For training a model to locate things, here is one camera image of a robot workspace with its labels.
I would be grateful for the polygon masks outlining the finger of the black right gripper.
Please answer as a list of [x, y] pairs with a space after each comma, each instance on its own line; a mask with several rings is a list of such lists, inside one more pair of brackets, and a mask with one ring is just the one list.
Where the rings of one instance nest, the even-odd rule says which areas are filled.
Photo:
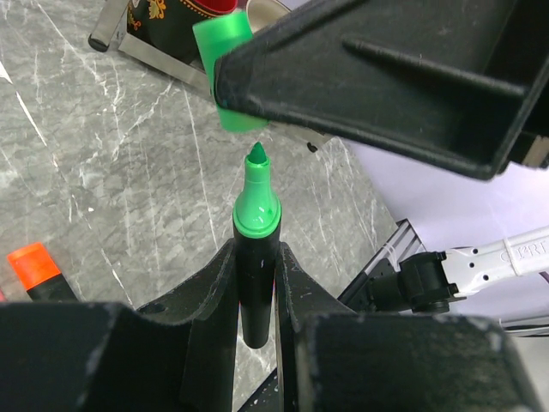
[[230, 110], [474, 179], [548, 166], [545, 1], [310, 1], [226, 58]]

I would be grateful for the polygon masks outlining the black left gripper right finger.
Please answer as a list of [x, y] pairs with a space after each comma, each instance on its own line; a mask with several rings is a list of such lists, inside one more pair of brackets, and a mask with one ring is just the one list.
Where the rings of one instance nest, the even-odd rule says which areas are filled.
[[310, 329], [302, 411], [537, 411], [519, 354], [488, 318], [355, 313]]

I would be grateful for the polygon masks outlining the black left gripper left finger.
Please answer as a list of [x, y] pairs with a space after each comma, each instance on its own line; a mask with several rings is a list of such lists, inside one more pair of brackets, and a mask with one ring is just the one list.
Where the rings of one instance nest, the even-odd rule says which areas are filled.
[[4, 411], [228, 411], [238, 323], [234, 243], [134, 310], [1, 306]]

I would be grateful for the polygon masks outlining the black green highlighter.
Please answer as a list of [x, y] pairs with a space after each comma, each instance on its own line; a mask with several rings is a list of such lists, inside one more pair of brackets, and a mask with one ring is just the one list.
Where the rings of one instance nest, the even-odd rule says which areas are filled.
[[257, 142], [244, 158], [244, 187], [232, 211], [243, 338], [253, 349], [268, 340], [281, 217], [270, 159]]

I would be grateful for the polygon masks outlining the black orange highlighter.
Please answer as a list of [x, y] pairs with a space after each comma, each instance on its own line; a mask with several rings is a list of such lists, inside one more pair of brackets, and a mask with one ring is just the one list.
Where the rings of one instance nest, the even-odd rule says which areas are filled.
[[42, 243], [33, 243], [12, 251], [7, 255], [7, 260], [32, 301], [78, 301]]

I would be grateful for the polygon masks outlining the green pen cap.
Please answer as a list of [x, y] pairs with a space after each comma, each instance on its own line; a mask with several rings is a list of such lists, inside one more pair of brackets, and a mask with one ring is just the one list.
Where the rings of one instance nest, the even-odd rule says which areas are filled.
[[228, 81], [241, 82], [248, 76], [246, 70], [226, 58], [227, 54], [252, 39], [247, 14], [239, 11], [223, 15], [197, 23], [192, 29], [222, 128], [229, 132], [248, 132], [266, 126], [268, 121], [265, 119], [230, 110], [230, 97], [222, 96], [222, 92], [232, 91], [226, 87]]

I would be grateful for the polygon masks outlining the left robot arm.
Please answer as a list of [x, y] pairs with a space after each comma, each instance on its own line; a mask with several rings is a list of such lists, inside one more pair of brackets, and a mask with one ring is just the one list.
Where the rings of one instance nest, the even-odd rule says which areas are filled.
[[[244, 326], [238, 253], [228, 240], [167, 294], [134, 310], [60, 301], [1, 306], [4, 411], [228, 411], [236, 338]], [[255, 410], [540, 411], [504, 329], [448, 305], [548, 265], [548, 232], [491, 245], [381, 259], [340, 298], [269, 242], [278, 375]]]

